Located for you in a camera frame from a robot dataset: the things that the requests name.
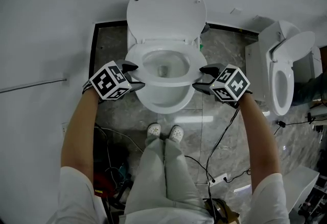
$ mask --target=leg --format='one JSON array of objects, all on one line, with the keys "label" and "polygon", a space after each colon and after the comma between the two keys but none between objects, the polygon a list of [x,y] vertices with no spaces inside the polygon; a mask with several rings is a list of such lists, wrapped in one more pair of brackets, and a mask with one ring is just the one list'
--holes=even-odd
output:
[{"label": "leg", "polygon": [[[154,127],[159,128],[159,132],[153,133]],[[139,163],[139,173],[127,198],[125,214],[173,206],[173,202],[167,199],[166,195],[164,143],[159,139],[159,135],[160,125],[157,123],[150,125],[146,139],[147,147]]]},{"label": "leg", "polygon": [[180,150],[180,134],[173,137],[175,130],[183,131],[181,127],[175,126],[169,139],[166,140],[165,169],[167,183],[167,198],[177,202],[177,207],[202,210],[205,208],[203,200],[188,172],[183,152]]}]

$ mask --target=toilet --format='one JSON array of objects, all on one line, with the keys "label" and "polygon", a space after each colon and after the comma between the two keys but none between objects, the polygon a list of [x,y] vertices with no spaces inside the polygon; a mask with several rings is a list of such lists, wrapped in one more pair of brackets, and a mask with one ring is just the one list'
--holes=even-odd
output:
[{"label": "toilet", "polygon": [[149,110],[174,113],[191,100],[207,64],[200,51],[205,22],[203,0],[129,1],[125,59],[138,66],[129,74],[146,84],[136,95]]},{"label": "toilet", "polygon": [[294,92],[293,62],[305,57],[315,45],[313,32],[277,21],[259,34],[259,41],[245,47],[246,76],[253,97],[266,102],[270,112],[285,115]]}]

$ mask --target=white shirt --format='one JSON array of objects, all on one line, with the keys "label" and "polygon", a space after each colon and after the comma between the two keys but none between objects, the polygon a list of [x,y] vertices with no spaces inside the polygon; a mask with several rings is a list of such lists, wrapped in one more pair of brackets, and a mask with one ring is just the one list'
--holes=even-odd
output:
[{"label": "white shirt", "polygon": [[[59,208],[56,223],[99,224],[91,181],[70,167],[60,171]],[[127,214],[125,224],[209,224],[213,218],[195,210],[156,208]],[[248,224],[289,224],[282,175],[272,174],[255,189]]]}]

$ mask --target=white sneaker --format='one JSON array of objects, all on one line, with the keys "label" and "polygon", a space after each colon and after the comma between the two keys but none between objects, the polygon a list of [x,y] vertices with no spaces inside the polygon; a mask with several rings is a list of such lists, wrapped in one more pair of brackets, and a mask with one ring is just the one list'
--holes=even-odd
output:
[{"label": "white sneaker", "polygon": [[173,126],[172,131],[170,132],[169,139],[177,143],[180,143],[180,141],[183,138],[183,135],[184,135],[183,129],[180,126],[175,125]]},{"label": "white sneaker", "polygon": [[147,131],[147,136],[155,136],[155,137],[160,137],[160,132],[161,132],[161,126],[158,123],[153,123],[149,125],[148,131]]}]

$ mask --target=forearm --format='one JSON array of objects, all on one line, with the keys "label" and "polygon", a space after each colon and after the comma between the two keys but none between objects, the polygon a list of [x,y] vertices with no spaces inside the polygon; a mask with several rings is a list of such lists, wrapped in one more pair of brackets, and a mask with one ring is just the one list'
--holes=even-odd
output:
[{"label": "forearm", "polygon": [[276,141],[262,111],[248,93],[239,100],[250,151],[252,191],[267,176],[281,171]]},{"label": "forearm", "polygon": [[61,151],[61,167],[69,166],[85,174],[93,183],[93,132],[99,96],[87,90],[69,122]]}]

